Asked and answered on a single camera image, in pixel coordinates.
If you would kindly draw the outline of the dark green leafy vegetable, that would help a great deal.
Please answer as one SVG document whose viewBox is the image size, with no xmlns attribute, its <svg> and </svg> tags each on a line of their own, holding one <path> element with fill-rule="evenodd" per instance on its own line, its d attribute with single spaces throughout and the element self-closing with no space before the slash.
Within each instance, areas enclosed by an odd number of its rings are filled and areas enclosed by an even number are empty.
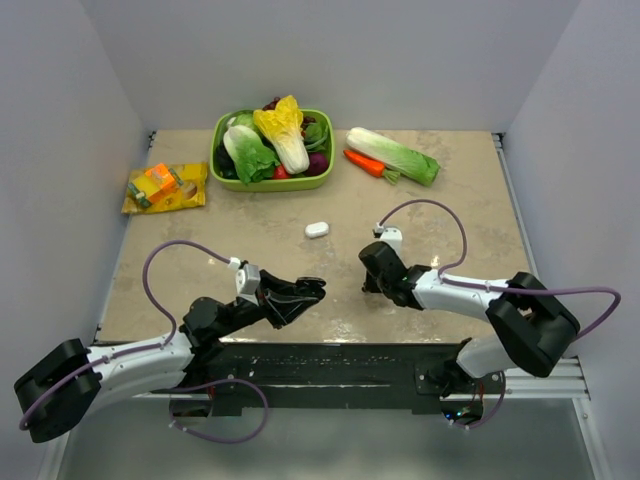
<svg viewBox="0 0 640 480">
<path fill-rule="evenodd" d="M 303 130 L 303 142 L 308 152 L 316 152 L 323 148 L 329 136 L 329 129 L 324 123 L 311 122 Z"/>
</svg>

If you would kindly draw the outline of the green lettuce in basket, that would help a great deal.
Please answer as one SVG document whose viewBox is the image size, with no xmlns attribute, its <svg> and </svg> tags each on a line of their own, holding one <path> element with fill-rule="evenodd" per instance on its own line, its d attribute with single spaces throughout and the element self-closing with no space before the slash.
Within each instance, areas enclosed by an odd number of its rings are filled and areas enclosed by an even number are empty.
<svg viewBox="0 0 640 480">
<path fill-rule="evenodd" d="M 271 179 L 280 165 L 276 153 L 263 144 L 254 130 L 244 125 L 229 127 L 223 144 L 244 185 Z"/>
</svg>

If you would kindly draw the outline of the black earbud charging case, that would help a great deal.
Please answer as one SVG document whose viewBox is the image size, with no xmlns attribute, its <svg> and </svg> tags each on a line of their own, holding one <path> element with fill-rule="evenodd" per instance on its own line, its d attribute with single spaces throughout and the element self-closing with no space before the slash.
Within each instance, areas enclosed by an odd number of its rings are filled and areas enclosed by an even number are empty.
<svg viewBox="0 0 640 480">
<path fill-rule="evenodd" d="M 313 297 L 318 301 L 326 296 L 326 281 L 319 277 L 299 277 L 295 281 L 295 294 L 302 297 Z"/>
</svg>

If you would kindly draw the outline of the yellow napa cabbage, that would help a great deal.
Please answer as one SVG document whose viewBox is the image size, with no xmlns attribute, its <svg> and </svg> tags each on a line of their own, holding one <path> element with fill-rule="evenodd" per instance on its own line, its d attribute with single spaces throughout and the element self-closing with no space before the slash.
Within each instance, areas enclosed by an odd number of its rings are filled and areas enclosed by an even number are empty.
<svg viewBox="0 0 640 480">
<path fill-rule="evenodd" d="M 288 174 L 297 175 L 308 169 L 309 158 L 301 134 L 303 113 L 292 95 L 281 98 L 273 110 L 255 110 L 253 121 L 275 148 Z"/>
</svg>

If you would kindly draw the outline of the white earbud charging case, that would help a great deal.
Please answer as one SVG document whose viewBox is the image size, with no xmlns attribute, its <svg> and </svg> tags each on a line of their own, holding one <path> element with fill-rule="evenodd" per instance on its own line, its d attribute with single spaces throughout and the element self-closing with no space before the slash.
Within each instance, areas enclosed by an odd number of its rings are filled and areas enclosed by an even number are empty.
<svg viewBox="0 0 640 480">
<path fill-rule="evenodd" d="M 320 221 L 305 226 L 304 234 L 308 239 L 321 238 L 328 235 L 330 226 L 327 222 Z"/>
</svg>

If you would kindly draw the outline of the purple onion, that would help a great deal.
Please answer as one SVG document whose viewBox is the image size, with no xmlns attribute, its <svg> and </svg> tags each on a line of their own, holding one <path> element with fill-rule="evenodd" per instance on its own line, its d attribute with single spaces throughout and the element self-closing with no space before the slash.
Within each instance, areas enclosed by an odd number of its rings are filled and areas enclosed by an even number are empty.
<svg viewBox="0 0 640 480">
<path fill-rule="evenodd" d="M 304 172 L 307 177 L 315 177 L 323 174 L 329 167 L 327 157 L 321 152 L 309 154 L 309 167 Z"/>
</svg>

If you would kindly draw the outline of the orange juice box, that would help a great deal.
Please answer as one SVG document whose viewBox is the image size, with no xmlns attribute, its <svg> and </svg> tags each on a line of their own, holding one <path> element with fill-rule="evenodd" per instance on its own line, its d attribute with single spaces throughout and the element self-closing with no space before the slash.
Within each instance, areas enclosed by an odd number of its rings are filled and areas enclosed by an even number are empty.
<svg viewBox="0 0 640 480">
<path fill-rule="evenodd" d="M 173 168 L 164 163 L 146 169 L 128 183 L 128 192 L 142 208 L 150 208 L 183 185 Z"/>
</svg>

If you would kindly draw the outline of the orange toy carrot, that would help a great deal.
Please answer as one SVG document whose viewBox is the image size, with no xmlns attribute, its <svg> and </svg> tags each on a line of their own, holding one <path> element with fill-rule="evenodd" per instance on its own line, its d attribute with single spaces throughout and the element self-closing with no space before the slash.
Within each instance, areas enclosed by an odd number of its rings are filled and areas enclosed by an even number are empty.
<svg viewBox="0 0 640 480">
<path fill-rule="evenodd" d="M 343 154 L 349 162 L 356 165 L 372 177 L 383 178 L 392 185 L 396 185 L 400 178 L 399 172 L 391 170 L 380 161 L 374 160 L 352 150 L 344 150 Z"/>
</svg>

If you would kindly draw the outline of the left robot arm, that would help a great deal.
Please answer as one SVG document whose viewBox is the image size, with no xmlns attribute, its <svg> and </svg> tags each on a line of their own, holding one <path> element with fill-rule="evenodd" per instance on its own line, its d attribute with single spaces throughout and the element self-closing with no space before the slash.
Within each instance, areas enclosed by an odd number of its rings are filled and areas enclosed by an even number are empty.
<svg viewBox="0 0 640 480">
<path fill-rule="evenodd" d="M 196 299 L 173 332 L 116 346 L 66 340 L 15 382 L 23 412 L 19 428 L 34 443 L 45 443 L 86 415 L 138 394 L 178 387 L 196 392 L 206 383 L 206 366 L 223 350 L 223 338 L 261 320 L 275 329 L 293 323 L 324 299 L 325 286 L 320 278 L 289 282 L 248 266 L 236 275 L 233 301 Z"/>
</svg>

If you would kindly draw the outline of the yellow snack bag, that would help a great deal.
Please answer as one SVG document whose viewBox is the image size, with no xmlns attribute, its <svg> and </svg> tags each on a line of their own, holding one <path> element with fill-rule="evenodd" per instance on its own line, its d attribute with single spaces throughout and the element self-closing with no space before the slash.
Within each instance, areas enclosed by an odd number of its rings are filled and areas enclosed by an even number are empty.
<svg viewBox="0 0 640 480">
<path fill-rule="evenodd" d="M 182 209 L 196 208 L 205 205 L 205 186 L 207 180 L 206 165 L 202 163 L 164 164 L 176 171 L 176 173 L 182 179 L 183 185 L 175 193 L 166 196 L 164 199 L 151 206 L 150 208 L 142 208 L 134 201 L 132 196 L 129 194 L 128 183 L 133 180 L 135 176 L 142 174 L 146 169 L 154 167 L 158 164 L 140 170 L 133 170 L 128 179 L 125 198 L 121 208 L 122 214 L 157 214 Z"/>
</svg>

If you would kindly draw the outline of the round green cabbage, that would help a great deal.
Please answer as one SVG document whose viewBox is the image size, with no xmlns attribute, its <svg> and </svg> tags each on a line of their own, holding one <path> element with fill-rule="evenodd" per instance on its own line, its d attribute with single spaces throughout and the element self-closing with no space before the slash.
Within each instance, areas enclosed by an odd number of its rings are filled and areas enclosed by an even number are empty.
<svg viewBox="0 0 640 480">
<path fill-rule="evenodd" d="M 232 115 L 227 120 L 226 128 L 229 129 L 234 126 L 244 126 L 260 134 L 260 130 L 254 122 L 252 111 L 243 111 Z"/>
</svg>

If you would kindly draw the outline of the napa cabbage on table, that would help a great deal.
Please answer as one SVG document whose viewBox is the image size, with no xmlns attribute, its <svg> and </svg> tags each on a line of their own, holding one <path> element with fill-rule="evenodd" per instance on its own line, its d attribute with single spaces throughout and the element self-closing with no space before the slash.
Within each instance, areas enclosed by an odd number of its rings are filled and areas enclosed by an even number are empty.
<svg viewBox="0 0 640 480">
<path fill-rule="evenodd" d="M 440 170 L 434 158 L 362 127 L 347 132 L 346 144 L 423 186 L 431 186 Z"/>
</svg>

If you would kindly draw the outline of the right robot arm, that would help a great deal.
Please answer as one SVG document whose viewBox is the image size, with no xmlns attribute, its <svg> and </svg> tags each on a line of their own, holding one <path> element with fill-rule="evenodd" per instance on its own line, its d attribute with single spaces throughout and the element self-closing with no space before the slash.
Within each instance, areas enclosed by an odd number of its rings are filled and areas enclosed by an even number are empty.
<svg viewBox="0 0 640 480">
<path fill-rule="evenodd" d="M 526 272 L 475 289 L 466 277 L 405 266 L 382 241 L 361 250 L 359 260 L 366 270 L 365 292 L 381 293 L 398 307 L 452 312 L 492 326 L 493 334 L 465 341 L 445 369 L 448 386 L 459 393 L 469 392 L 489 373 L 511 368 L 549 376 L 580 332 L 575 316 Z"/>
</svg>

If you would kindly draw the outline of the dark red grapes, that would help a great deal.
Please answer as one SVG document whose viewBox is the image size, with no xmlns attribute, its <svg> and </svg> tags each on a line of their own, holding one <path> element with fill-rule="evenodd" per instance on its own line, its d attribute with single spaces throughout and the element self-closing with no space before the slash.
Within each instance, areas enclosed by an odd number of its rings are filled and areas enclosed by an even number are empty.
<svg viewBox="0 0 640 480">
<path fill-rule="evenodd" d="M 262 110 L 263 111 L 274 110 L 277 107 L 280 100 L 281 100 L 280 97 L 275 97 L 270 103 L 263 106 Z"/>
</svg>

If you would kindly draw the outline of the green plastic basket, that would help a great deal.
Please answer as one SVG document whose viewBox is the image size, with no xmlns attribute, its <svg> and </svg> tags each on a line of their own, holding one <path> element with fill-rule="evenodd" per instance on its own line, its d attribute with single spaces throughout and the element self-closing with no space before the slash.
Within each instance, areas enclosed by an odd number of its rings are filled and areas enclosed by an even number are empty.
<svg viewBox="0 0 640 480">
<path fill-rule="evenodd" d="M 217 163 L 216 149 L 222 142 L 223 134 L 226 131 L 227 121 L 236 113 L 229 112 L 222 115 L 214 128 L 214 134 L 211 140 L 209 155 L 209 171 L 210 176 L 216 180 L 223 188 L 234 192 L 247 193 L 271 193 L 271 192 L 291 192 L 312 190 L 322 186 L 329 178 L 335 165 L 335 147 L 336 141 L 334 129 L 329 116 L 321 110 L 302 108 L 302 112 L 306 116 L 315 118 L 318 123 L 328 130 L 321 153 L 324 154 L 328 161 L 328 167 L 325 172 L 317 176 L 301 175 L 289 179 L 263 180 L 258 183 L 244 185 L 237 179 L 226 179 L 222 176 L 221 170 Z"/>
</svg>

